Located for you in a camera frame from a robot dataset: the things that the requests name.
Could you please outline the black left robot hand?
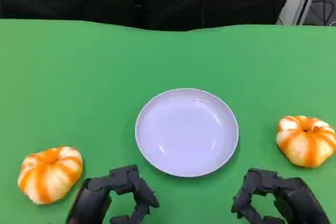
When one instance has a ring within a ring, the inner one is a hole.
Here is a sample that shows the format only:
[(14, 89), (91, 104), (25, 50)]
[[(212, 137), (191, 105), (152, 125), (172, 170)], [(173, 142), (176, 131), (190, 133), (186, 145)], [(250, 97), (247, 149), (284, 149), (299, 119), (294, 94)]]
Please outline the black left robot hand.
[(154, 191), (140, 177), (138, 166), (123, 166), (110, 170), (107, 176), (85, 179), (66, 223), (103, 223), (112, 202), (111, 191), (118, 195), (131, 193), (135, 207), (132, 215), (114, 216), (110, 223), (141, 223), (151, 207), (160, 206)]

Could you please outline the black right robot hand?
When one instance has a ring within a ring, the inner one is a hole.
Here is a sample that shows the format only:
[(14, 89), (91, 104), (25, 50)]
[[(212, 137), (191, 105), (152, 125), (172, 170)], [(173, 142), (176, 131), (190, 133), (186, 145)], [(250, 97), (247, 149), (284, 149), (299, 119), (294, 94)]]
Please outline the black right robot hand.
[[(274, 205), (282, 218), (262, 217), (252, 206), (253, 195), (267, 194), (274, 196)], [(245, 174), (231, 212), (249, 223), (330, 223), (310, 187), (301, 178), (283, 178), (277, 172), (257, 168), (250, 168)]]

